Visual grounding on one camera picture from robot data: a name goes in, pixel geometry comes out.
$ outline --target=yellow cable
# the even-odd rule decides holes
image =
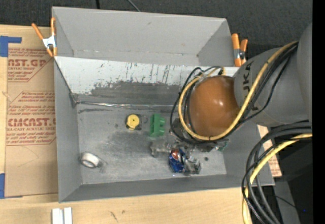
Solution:
[[[285,147],[287,147],[288,145],[294,144],[296,142],[299,141],[299,139],[302,138],[309,138],[312,137],[312,134],[301,134],[298,135],[296,137],[291,138],[292,141],[286,141],[280,145],[278,145],[277,147],[273,148],[271,151],[269,151],[267,153],[267,155],[260,161],[260,163],[256,166],[256,168],[254,169],[254,171],[252,172],[249,181],[252,184],[254,179],[256,178],[256,176],[258,175],[258,173],[260,172],[260,170],[262,169],[262,167],[269,161],[269,159],[274,156],[276,153],[278,153],[279,151],[281,151],[282,149],[284,149]],[[245,188],[245,195],[246,197],[248,197],[248,187]],[[242,203],[242,214],[243,214],[243,221],[245,224],[249,224],[249,210],[248,210],[248,206],[247,203],[245,201],[245,199],[243,199],[243,203]]]
[[[186,87],[184,88],[183,92],[181,93],[181,96],[179,98],[179,102],[178,102],[178,116],[180,119],[180,122],[183,126],[183,128],[193,137],[200,139],[200,140],[205,140],[205,141],[214,141],[214,140],[218,140],[222,137],[224,137],[226,134],[228,134],[233,128],[234,126],[238,123],[239,119],[241,118],[241,116],[243,115],[243,113],[245,112],[249,101],[251,100],[253,93],[255,92],[255,89],[257,88],[257,85],[259,83],[259,81],[261,80],[261,77],[263,75],[263,73],[265,72],[265,70],[268,68],[269,64],[277,57],[279,56],[283,51],[285,51],[286,49],[289,49],[292,45],[296,44],[297,42],[292,42],[289,43],[287,45],[284,45],[282,48],[280,48],[279,50],[277,50],[275,53],[273,53],[273,55],[266,61],[266,63],[263,65],[263,67],[261,68],[261,70],[259,71],[237,117],[235,118],[235,120],[232,122],[232,124],[221,134],[217,135],[217,136],[201,136],[198,135],[196,133],[194,133],[185,123],[184,118],[183,118],[183,114],[182,114],[182,103],[183,103],[183,99],[184,96],[186,94],[186,92],[188,91],[188,89],[194,84],[196,83],[202,76],[198,76],[195,77],[193,80],[191,80]]]

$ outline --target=paint scratch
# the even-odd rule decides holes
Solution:
[[[111,213],[111,216],[112,216],[112,217],[116,220],[116,222],[118,223],[118,220],[117,220],[115,214],[114,214],[112,211],[110,211],[110,213]]]

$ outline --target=wooden table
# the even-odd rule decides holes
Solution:
[[[239,188],[57,202],[57,194],[0,200],[0,223],[51,223],[51,209],[72,207],[73,223],[243,223]]]

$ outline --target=clamp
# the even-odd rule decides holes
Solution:
[[[234,48],[235,66],[240,67],[246,62],[245,52],[248,40],[243,39],[239,45],[238,34],[232,34],[232,42]]]
[[[46,51],[48,54],[53,57],[57,55],[57,46],[56,46],[56,28],[55,28],[55,18],[51,18],[51,36],[49,38],[44,38],[41,31],[36,24],[32,23],[31,26],[34,28],[38,37],[43,41]]]

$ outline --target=white plastic piece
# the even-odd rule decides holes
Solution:
[[[72,208],[52,209],[52,224],[72,224]]]

